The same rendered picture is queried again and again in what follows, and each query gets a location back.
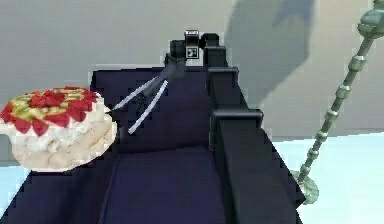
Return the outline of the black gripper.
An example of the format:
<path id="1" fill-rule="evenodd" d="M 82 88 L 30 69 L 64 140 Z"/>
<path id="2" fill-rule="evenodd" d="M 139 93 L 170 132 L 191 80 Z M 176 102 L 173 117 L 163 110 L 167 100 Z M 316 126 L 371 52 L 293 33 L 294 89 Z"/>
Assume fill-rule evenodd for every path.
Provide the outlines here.
<path id="1" fill-rule="evenodd" d="M 172 40 L 170 42 L 170 52 L 165 56 L 164 65 L 165 77 L 168 80 L 181 78 L 184 76 L 186 67 L 186 47 L 184 40 Z M 160 77 L 155 77 L 147 81 L 142 86 L 138 87 L 118 104 L 116 104 L 109 111 L 109 114 L 126 111 L 126 106 L 128 103 L 131 100 L 135 100 L 138 108 L 144 108 L 144 112 L 128 129 L 128 133 L 133 134 L 154 109 L 167 85 L 168 81 L 165 80 L 162 82 Z"/>

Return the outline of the white cake with strawberries kiwi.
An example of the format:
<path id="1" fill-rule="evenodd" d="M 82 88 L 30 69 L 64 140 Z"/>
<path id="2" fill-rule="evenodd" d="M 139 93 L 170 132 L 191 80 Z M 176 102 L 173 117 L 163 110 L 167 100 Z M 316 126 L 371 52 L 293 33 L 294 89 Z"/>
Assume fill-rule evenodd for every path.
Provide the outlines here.
<path id="1" fill-rule="evenodd" d="M 0 110 L 0 134 L 14 158 L 36 172 L 63 172 L 104 154 L 117 124 L 104 98 L 82 87 L 61 87 L 16 96 Z"/>

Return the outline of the green metal floor lamp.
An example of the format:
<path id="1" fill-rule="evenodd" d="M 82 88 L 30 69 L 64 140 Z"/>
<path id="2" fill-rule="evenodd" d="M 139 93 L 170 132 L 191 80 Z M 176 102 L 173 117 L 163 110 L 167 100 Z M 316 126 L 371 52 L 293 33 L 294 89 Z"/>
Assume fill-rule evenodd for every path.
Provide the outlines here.
<path id="1" fill-rule="evenodd" d="M 307 152 L 307 158 L 299 171 L 291 171 L 305 197 L 304 205 L 314 204 L 319 197 L 319 188 L 309 177 L 311 166 L 318 158 L 320 147 L 327 140 L 328 133 L 339 116 L 343 102 L 352 91 L 352 83 L 367 62 L 367 54 L 376 39 L 384 37 L 384 0 L 373 0 L 373 8 L 362 15 L 357 31 L 363 40 L 357 53 L 350 59 L 348 72 L 335 92 L 335 99 L 324 116 L 324 122 L 315 135 L 315 141 Z"/>

